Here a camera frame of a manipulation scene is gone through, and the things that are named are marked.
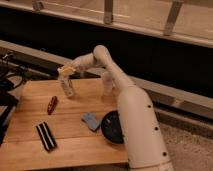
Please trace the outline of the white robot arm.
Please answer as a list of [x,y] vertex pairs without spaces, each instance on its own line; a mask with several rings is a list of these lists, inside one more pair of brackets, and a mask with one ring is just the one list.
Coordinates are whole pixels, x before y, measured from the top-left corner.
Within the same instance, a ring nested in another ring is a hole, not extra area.
[[69,76],[92,67],[105,67],[119,90],[117,109],[130,171],[174,171],[149,95],[113,61],[105,46],[58,68],[66,96],[73,96]]

